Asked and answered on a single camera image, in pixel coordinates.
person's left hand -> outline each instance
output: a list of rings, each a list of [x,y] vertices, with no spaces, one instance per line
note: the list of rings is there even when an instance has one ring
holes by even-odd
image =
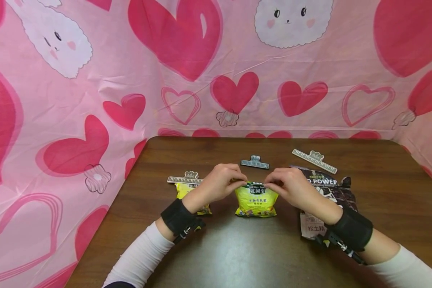
[[[246,185],[247,180],[237,164],[217,164],[204,181],[182,199],[182,203],[189,212],[195,213],[204,205],[221,200]]]

cartoon bunny face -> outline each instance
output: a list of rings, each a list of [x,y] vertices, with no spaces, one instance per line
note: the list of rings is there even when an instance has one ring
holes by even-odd
[[[7,2],[21,18],[25,33],[44,60],[64,77],[76,78],[92,57],[91,44],[78,24],[37,0]],[[43,2],[56,5],[58,1]]]
[[[256,33],[269,46],[290,48],[319,39],[331,18],[333,0],[260,0]]]

plastic bag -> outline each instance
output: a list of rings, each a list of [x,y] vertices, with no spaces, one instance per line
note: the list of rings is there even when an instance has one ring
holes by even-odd
[[[235,189],[238,209],[235,215],[242,217],[267,218],[276,216],[274,204],[278,194],[264,188],[262,183],[248,182],[246,186]]]
[[[198,185],[195,184],[182,184],[182,183],[176,183],[176,189],[178,191],[178,194],[176,195],[177,199],[184,198],[190,191],[192,191],[195,187]],[[210,204],[206,204],[200,210],[197,211],[197,215],[209,215],[213,214],[210,210]]]

person's right hand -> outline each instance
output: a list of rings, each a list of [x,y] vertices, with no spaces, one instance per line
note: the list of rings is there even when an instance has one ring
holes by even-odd
[[[283,197],[292,206],[333,225],[342,209],[323,197],[298,168],[277,168],[264,180],[264,186]]]

hand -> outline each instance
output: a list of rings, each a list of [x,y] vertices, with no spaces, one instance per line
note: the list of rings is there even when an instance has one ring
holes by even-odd
[[[342,209],[323,197],[298,168],[275,169],[264,180],[264,186],[279,194],[292,206],[327,224],[336,224],[342,216]]]
[[[204,181],[182,199],[182,203],[189,212],[195,213],[202,206],[221,200],[246,185],[247,180],[237,164],[217,164]]]

